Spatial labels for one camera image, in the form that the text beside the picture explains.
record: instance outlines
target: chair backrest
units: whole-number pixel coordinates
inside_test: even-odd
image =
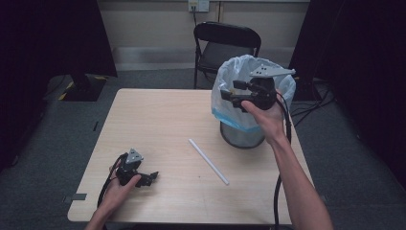
[[[219,22],[203,22],[194,28],[193,34],[198,47],[200,39],[219,44],[254,48],[256,50],[254,56],[258,56],[260,36],[250,28]]]

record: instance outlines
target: white plastic rod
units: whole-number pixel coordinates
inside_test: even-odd
[[[224,175],[215,167],[215,165],[212,163],[212,161],[209,159],[209,157],[206,156],[206,154],[197,146],[197,144],[192,140],[189,139],[189,142],[194,146],[194,148],[199,152],[199,154],[205,159],[205,161],[212,167],[212,169],[217,173],[217,175],[223,180],[224,184],[229,185],[230,182],[224,177]]]

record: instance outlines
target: clear plastic bag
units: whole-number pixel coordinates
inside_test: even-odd
[[[241,131],[250,132],[260,129],[251,114],[243,113],[239,108],[233,107],[229,101],[222,100],[220,90],[230,91],[233,88],[235,94],[249,95],[251,93],[249,90],[234,89],[233,81],[250,81],[252,79],[250,73],[262,64],[282,69],[280,65],[270,60],[249,55],[233,57],[221,65],[212,90],[212,113],[217,120]],[[287,106],[290,107],[296,90],[296,82],[291,75],[274,77],[274,82],[275,87],[280,90],[286,100]]]

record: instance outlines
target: black chair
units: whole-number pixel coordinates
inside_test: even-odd
[[[250,28],[219,22],[203,22],[194,28],[196,56],[194,61],[194,88],[197,70],[217,74],[220,66],[230,58],[243,55],[258,56],[260,36]],[[202,50],[200,42],[207,41]]]

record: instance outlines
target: gray carpet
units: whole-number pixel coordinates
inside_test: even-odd
[[[192,69],[120,72],[117,79],[107,81],[94,103],[58,101],[70,78],[53,78],[42,121],[17,165],[0,174],[0,229],[82,229],[85,223],[67,219],[70,205],[62,200],[76,192],[116,92],[121,88],[188,89],[192,88],[192,76]],[[210,88],[202,76],[198,85]],[[318,88],[321,93],[326,91],[324,85]],[[291,111],[297,113],[312,104],[295,102]],[[406,229],[406,193],[385,164],[359,141],[350,116],[338,103],[314,110],[296,129],[335,229]],[[129,226],[108,224],[109,229]],[[137,224],[136,229],[191,227]]]

